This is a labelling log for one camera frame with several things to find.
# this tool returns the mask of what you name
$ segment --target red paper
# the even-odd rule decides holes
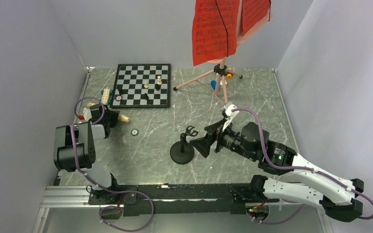
[[[242,0],[241,32],[245,35],[270,9],[270,0]]]
[[[215,0],[196,0],[192,24],[194,66],[232,55],[237,50],[239,0],[217,0],[217,3],[228,30],[228,40]]]

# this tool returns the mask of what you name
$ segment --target black holder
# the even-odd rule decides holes
[[[177,164],[187,164],[194,158],[194,147],[187,142],[187,136],[195,137],[198,131],[193,130],[195,127],[188,126],[185,133],[180,136],[180,141],[175,142],[170,149],[171,159]]]

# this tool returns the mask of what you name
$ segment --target sheet music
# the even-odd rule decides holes
[[[242,0],[241,32],[243,35],[266,16],[269,9],[270,0]]]
[[[215,0],[196,0],[192,25],[194,66],[232,55],[237,50],[239,0],[218,0],[218,7],[228,30],[228,39]]]

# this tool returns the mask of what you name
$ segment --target marble tabletop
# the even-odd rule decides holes
[[[176,68],[171,71],[171,89],[209,68]],[[288,118],[274,76],[269,68],[237,68],[243,79],[227,79],[228,99],[237,107],[255,110],[270,139],[295,149]],[[101,98],[101,90],[114,85],[116,68],[97,68],[89,78],[85,97]],[[210,83],[215,75],[201,81]],[[247,183],[255,174],[263,174],[252,162],[228,149],[203,158],[196,150],[192,162],[178,165],[170,158],[170,148],[179,141],[186,126],[193,125],[205,135],[203,128],[222,119],[222,105],[206,87],[193,82],[178,91],[171,90],[171,107],[161,109],[121,109],[130,118],[111,129],[109,138],[95,142],[97,162],[111,172],[119,184],[187,184],[187,183]],[[241,112],[233,120],[233,130],[240,131],[253,121],[252,115]],[[138,129],[137,136],[131,135]],[[80,174],[64,172],[60,185],[86,185]]]

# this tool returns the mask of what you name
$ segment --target round disc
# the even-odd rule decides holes
[[[171,159],[177,164],[187,164],[194,158],[194,147],[191,144],[184,146],[184,152],[181,153],[182,142],[175,142],[170,150]]]
[[[137,136],[138,133],[139,133],[139,130],[137,130],[137,129],[133,129],[133,130],[131,130],[131,134],[132,134],[132,136]]]

